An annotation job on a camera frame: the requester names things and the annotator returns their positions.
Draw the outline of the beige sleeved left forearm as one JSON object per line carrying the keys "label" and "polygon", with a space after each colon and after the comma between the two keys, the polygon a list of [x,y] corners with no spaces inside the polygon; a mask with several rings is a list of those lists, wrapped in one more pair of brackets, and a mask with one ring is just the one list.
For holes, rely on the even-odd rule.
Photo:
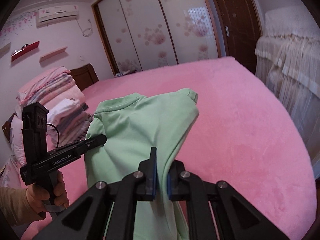
{"label": "beige sleeved left forearm", "polygon": [[44,220],[46,212],[37,213],[27,201],[27,189],[1,187],[1,211],[10,226]]}

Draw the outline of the person's left hand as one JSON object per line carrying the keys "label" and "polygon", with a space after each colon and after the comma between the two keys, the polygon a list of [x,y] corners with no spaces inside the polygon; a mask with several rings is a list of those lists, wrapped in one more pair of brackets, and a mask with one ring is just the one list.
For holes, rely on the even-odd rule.
{"label": "person's left hand", "polygon": [[[63,181],[63,174],[57,172],[57,184],[53,189],[54,204],[56,206],[63,206],[64,208],[69,207],[69,199],[67,197],[65,182]],[[30,207],[36,212],[46,212],[44,207],[44,201],[49,200],[50,194],[47,190],[40,187],[39,185],[32,184],[27,187],[26,198]]]}

